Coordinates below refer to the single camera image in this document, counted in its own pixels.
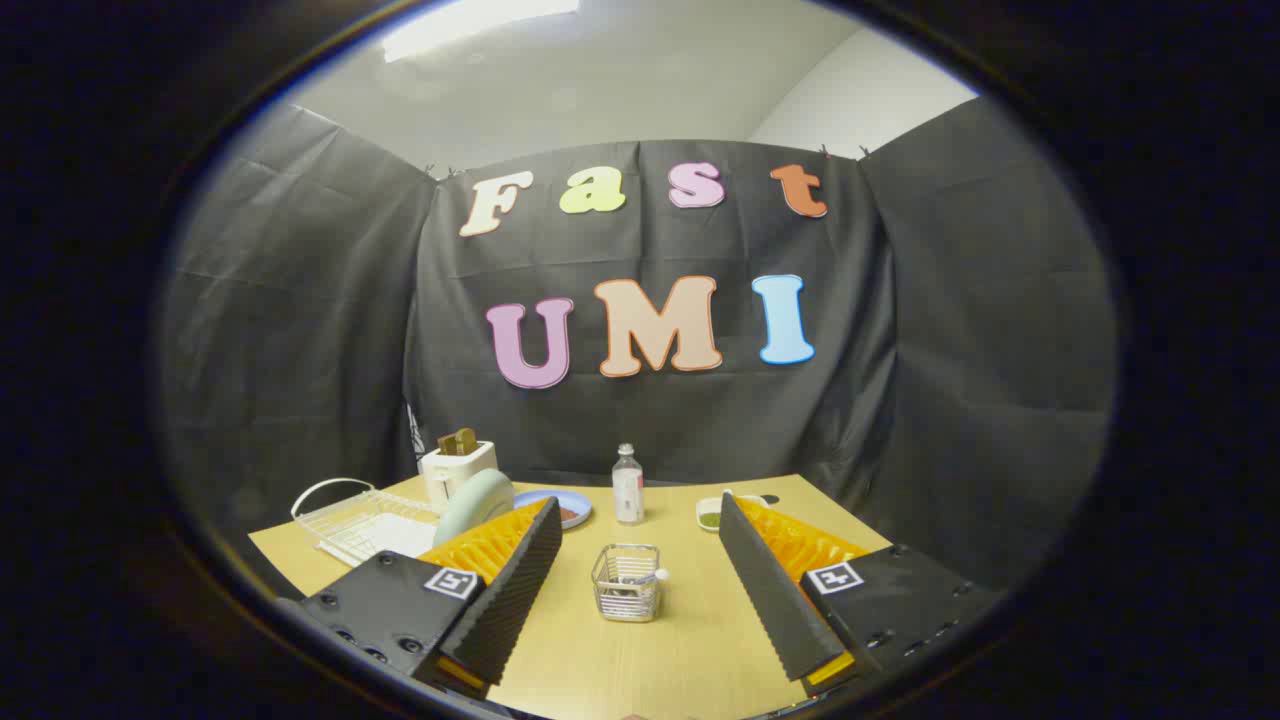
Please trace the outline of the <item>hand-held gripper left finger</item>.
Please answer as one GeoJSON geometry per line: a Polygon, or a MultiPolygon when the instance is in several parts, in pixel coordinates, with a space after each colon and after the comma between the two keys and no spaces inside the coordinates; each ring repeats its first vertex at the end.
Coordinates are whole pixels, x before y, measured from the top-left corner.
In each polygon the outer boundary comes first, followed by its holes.
{"type": "Polygon", "coordinates": [[[543,498],[420,559],[375,552],[300,603],[300,618],[392,673],[476,698],[500,682],[562,543],[543,498]]]}

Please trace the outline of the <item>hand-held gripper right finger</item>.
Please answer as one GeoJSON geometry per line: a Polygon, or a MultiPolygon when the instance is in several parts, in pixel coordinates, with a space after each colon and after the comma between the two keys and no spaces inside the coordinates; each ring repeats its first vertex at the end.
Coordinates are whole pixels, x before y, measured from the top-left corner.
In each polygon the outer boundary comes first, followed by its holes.
{"type": "Polygon", "coordinates": [[[810,696],[904,671],[1001,597],[919,550],[864,550],[728,492],[719,541],[786,676],[810,696]]]}

